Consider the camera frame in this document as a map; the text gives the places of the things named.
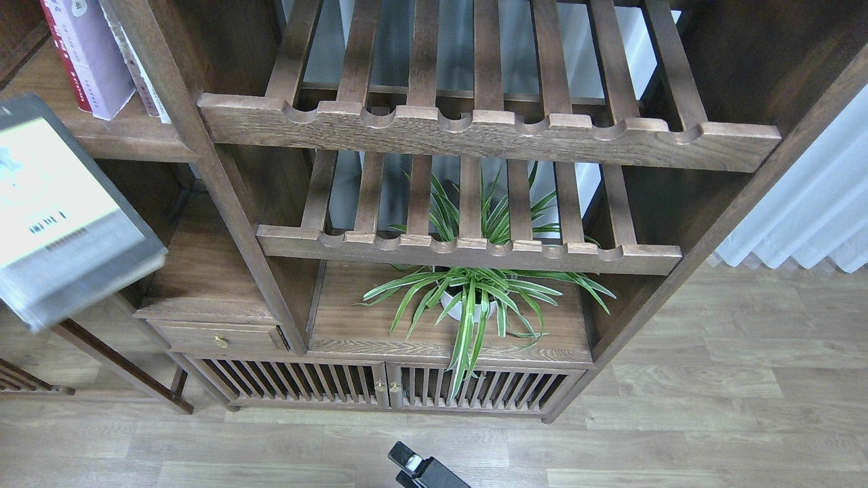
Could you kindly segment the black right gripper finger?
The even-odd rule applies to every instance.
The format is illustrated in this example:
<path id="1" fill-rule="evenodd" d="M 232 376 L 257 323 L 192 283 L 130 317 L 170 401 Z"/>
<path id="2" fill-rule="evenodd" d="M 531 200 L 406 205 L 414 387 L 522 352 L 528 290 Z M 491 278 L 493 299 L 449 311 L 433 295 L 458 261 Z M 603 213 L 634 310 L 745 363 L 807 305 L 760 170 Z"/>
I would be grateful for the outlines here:
<path id="1" fill-rule="evenodd" d="M 437 458 L 421 458 L 402 442 L 396 442 L 388 459 L 399 466 L 395 480 L 403 487 L 469 487 Z"/>

